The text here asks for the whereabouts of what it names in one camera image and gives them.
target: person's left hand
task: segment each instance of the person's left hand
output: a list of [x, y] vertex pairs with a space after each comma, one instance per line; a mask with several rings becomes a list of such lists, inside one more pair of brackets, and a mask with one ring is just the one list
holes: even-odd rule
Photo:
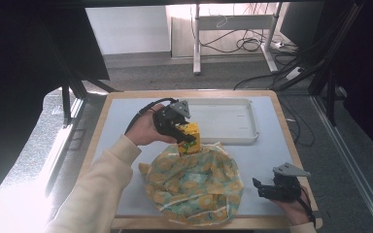
[[153, 125], [153, 112], [163, 107], [164, 106], [162, 104], [153, 106], [150, 110], [138, 118], [129, 131], [125, 133], [125, 136], [136, 146], [145, 146], [155, 141], [161, 141], [169, 144], [176, 143], [177, 140], [175, 138], [159, 134]]

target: hand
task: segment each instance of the hand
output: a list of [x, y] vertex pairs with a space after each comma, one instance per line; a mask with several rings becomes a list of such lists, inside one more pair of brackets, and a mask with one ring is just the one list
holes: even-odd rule
[[177, 140], [175, 138], [159, 134], [153, 125], [153, 112], [163, 107], [164, 106], [161, 104], [153, 106], [150, 110], [138, 118], [125, 136], [136, 146], [145, 146], [154, 141], [161, 141], [169, 144], [176, 143]]
[[[301, 191], [301, 199], [307, 204], [310, 205], [309, 198], [308, 198], [308, 190], [306, 187], [301, 186], [304, 191]], [[284, 213], [286, 214], [289, 223], [294, 225], [301, 225], [304, 223], [310, 222], [310, 219], [307, 216], [307, 212], [305, 209], [299, 204], [297, 201], [287, 203], [281, 202], [276, 200], [271, 200], [275, 204], [277, 204], [281, 209], [283, 209]]]

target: white tray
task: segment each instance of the white tray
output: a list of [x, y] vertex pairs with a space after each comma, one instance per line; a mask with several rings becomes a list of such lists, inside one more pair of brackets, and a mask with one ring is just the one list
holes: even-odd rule
[[197, 122], [202, 144], [251, 144], [258, 137], [253, 104], [248, 99], [183, 99], [188, 101], [188, 122]]

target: patterned bag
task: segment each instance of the patterned bag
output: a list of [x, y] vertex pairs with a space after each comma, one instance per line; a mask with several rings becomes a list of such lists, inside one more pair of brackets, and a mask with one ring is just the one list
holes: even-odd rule
[[169, 220], [211, 225], [235, 216], [243, 183], [235, 161], [221, 144], [180, 156], [170, 145], [151, 165], [139, 164], [150, 200]]

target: table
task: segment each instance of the table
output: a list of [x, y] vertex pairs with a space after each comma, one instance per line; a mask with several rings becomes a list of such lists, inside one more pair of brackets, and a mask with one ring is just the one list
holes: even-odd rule
[[[269, 107], [267, 107], [268, 106], [267, 104], [265, 105], [266, 106], [265, 108], [262, 107], [261, 111], [257, 109], [257, 111], [254, 112], [254, 116], [257, 120], [257, 125], [259, 126], [260, 136], [259, 136], [259, 139], [254, 143], [254, 145], [246, 146], [247, 148], [244, 150], [248, 150], [248, 149], [251, 150], [252, 149], [251, 147], [258, 147], [259, 150], [272, 151], [275, 148], [282, 147], [283, 153], [288, 154], [288, 159], [291, 160], [290, 162], [294, 164], [295, 166], [302, 168], [301, 161], [299, 159], [295, 145], [290, 136], [288, 126], [287, 126], [283, 111], [281, 109], [280, 103], [278, 101], [277, 95], [273, 91], [270, 91], [270, 90], [128, 91], [128, 92], [111, 93], [107, 97], [101, 116], [96, 125], [96, 129], [93, 134], [91, 143], [86, 153], [85, 161], [84, 161], [82, 170], [80, 172], [80, 177], [86, 173], [93, 159], [99, 155], [100, 151], [102, 151], [102, 149], [104, 149], [105, 147], [108, 147], [109, 144], [112, 144], [118, 138], [119, 134], [116, 134], [116, 138], [114, 138], [114, 137], [111, 137], [111, 134], [109, 134], [108, 131], [111, 131], [111, 130], [113, 132], [123, 131], [124, 128], [127, 126], [127, 123], [131, 120], [134, 113], [136, 113], [137, 111], [137, 110], [136, 111], [132, 110], [130, 108], [137, 109], [137, 108], [144, 107], [144, 106], [130, 107], [131, 103], [137, 103], [137, 105], [144, 105], [145, 103], [147, 104], [151, 103], [151, 99], [156, 100], [156, 99], [160, 99], [164, 97], [186, 98], [186, 99], [195, 98], [195, 97], [199, 97], [199, 98], [248, 98], [254, 102], [253, 106], [256, 104], [255, 108], [261, 108], [262, 106], [264, 106], [260, 104], [261, 102], [269, 103]], [[125, 107], [126, 111], [119, 109], [119, 106], [121, 106], [122, 108]], [[272, 114], [270, 116], [267, 116], [265, 114], [267, 112], [272, 113]], [[265, 132], [265, 130], [269, 130], [265, 127], [265, 125], [268, 126], [268, 128], [272, 128], [274, 127], [274, 124], [276, 124], [278, 128], [279, 134]], [[264, 144], [264, 146], [261, 146], [262, 139], [265, 140], [266, 138], [268, 138], [268, 136], [271, 136], [271, 135], [274, 135], [274, 137], [276, 137], [276, 140], [272, 138], [273, 141], [276, 141], [276, 145], [273, 145], [272, 147], [271, 146], [266, 147]], [[125, 203], [128, 203], [127, 201], [122, 201], [125, 198], [131, 198], [132, 195], [137, 194], [137, 192], [141, 192], [141, 196], [142, 196], [142, 184], [139, 183], [141, 178], [137, 176], [137, 166], [138, 166], [138, 162], [145, 162], [145, 159], [147, 160], [154, 159], [154, 157], [150, 155], [144, 156], [143, 154], [145, 152], [146, 153], [159, 152], [162, 150], [162, 147], [164, 147], [163, 143], [162, 144], [155, 143], [155, 144], [157, 144], [156, 148], [151, 148], [151, 145], [147, 146], [149, 148], [141, 148], [143, 152], [139, 155], [139, 157], [137, 158], [137, 160], [135, 160], [133, 164], [132, 168], [134, 169], [134, 176], [129, 186], [125, 189], [125, 191], [127, 192], [126, 197], [125, 197], [125, 191], [122, 194], [122, 197], [120, 199], [121, 204], [119, 204], [118, 213], [113, 221], [112, 228], [113, 229], [198, 229], [197, 227], [185, 226], [185, 225], [180, 225], [177, 223], [172, 223], [172, 222], [167, 221], [167, 219], [161, 216], [157, 210], [149, 209], [148, 207], [149, 200], [147, 200], [146, 198], [144, 199], [139, 198], [136, 200], [133, 206], [124, 207]], [[231, 153], [234, 153], [234, 151], [237, 150], [236, 146], [225, 146], [225, 149], [227, 151], [231, 151]], [[264, 167], [259, 170], [261, 174], [265, 173], [262, 176], [270, 177], [272, 179], [273, 177], [272, 166], [273, 165], [279, 166], [282, 163], [273, 164], [272, 163], [273, 159], [275, 159], [276, 161], [280, 161], [280, 159], [274, 158], [273, 157], [274, 155], [271, 155], [271, 154], [268, 154], [268, 156], [270, 156], [271, 159], [262, 160], [261, 157], [259, 158], [259, 161], [263, 161], [262, 164], [259, 164], [259, 167]], [[235, 157], [235, 160], [237, 161], [238, 167], [240, 169], [241, 176], [248, 177], [244, 175], [248, 170], [244, 166], [246, 162], [244, 162], [244, 165], [243, 165], [242, 162], [240, 162], [240, 159], [242, 160], [242, 158], [240, 158], [239, 156]], [[313, 192], [308, 184], [307, 179], [299, 178], [299, 180], [302, 183], [302, 185], [308, 188], [310, 196], [311, 196], [311, 201], [312, 201], [312, 209], [316, 213], [318, 211], [318, 207], [317, 207], [316, 201], [313, 196]], [[278, 209], [278, 207], [276, 207], [274, 204], [270, 203], [268, 200], [264, 198], [257, 197], [256, 189], [252, 185], [248, 185], [248, 183], [246, 183], [245, 181], [244, 181], [244, 186], [245, 186], [245, 191], [244, 191], [244, 195], [242, 198], [241, 206], [240, 206], [240, 209], [238, 210], [237, 216], [234, 219], [224, 224], [212, 225], [212, 226], [207, 226], [207, 227], [199, 227], [199, 229], [203, 229], [203, 228], [205, 229], [274, 229], [274, 228], [288, 227], [287, 220], [283, 216], [282, 212]], [[248, 206], [251, 206], [251, 205], [248, 205], [248, 203], [246, 205], [243, 205], [243, 203], [253, 202], [253, 201], [262, 203], [261, 205], [264, 205], [264, 206], [262, 206], [260, 209], [266, 208], [265, 209], [266, 212], [272, 213], [272, 215], [260, 214], [260, 213], [254, 215], [254, 214], [249, 213]], [[143, 210], [142, 214], [139, 214], [139, 211], [137, 214], [137, 210], [136, 210], [137, 207], [139, 207], [140, 209], [145, 207], [145, 210]], [[132, 211], [132, 210], [128, 210], [130, 208], [135, 209], [134, 211], [135, 214], [130, 213]], [[317, 226], [318, 227], [322, 226], [322, 220], [319, 217], [317, 219]]]

